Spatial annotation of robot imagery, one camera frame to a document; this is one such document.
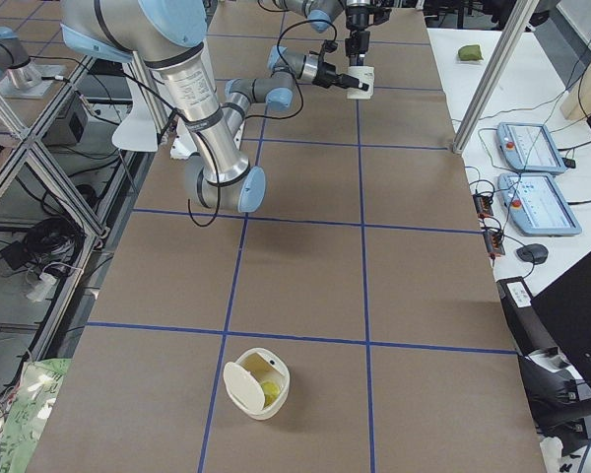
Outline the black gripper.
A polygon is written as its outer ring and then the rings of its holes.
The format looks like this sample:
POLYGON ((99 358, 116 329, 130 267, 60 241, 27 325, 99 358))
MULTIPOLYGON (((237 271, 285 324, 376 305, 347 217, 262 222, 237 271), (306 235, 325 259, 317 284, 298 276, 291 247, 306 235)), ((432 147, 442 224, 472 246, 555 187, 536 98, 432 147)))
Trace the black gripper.
POLYGON ((345 24, 349 36, 345 39, 345 51, 350 66, 363 66, 369 49, 370 27, 386 23, 390 18, 389 1, 346 1, 345 24))
MULTIPOLYGON (((322 62, 317 66, 316 74, 312 80, 312 84, 318 87, 329 89, 331 87, 338 87, 346 89, 342 74, 338 74, 336 67, 333 64, 322 62)), ((371 94, 371 84, 359 83, 356 87, 348 88, 348 94, 371 94)))

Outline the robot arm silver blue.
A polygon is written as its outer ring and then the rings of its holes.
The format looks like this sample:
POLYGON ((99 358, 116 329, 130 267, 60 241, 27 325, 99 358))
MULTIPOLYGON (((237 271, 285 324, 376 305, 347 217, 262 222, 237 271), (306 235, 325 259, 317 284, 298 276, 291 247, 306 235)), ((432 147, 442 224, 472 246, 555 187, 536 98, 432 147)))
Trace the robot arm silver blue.
POLYGON ((287 110, 300 82, 347 89, 351 97, 372 94, 373 73, 353 64, 337 73, 324 55, 334 40, 317 53, 294 53, 275 45, 268 57, 271 74, 260 79, 234 79, 220 102, 203 61, 206 11, 200 1, 64 1, 61 29, 65 44, 92 57, 129 63, 140 56, 157 72, 196 147, 185 169, 190 205, 216 212, 256 211, 265 196, 264 170, 238 149, 234 135, 249 118, 249 108, 264 103, 287 110))
POLYGON ((365 71, 365 56, 369 50, 369 28, 382 25, 390 18, 400 1, 258 1, 268 12, 293 12, 304 18, 318 33, 328 30, 335 20, 345 15, 349 37, 345 39, 345 52, 351 67, 365 71))

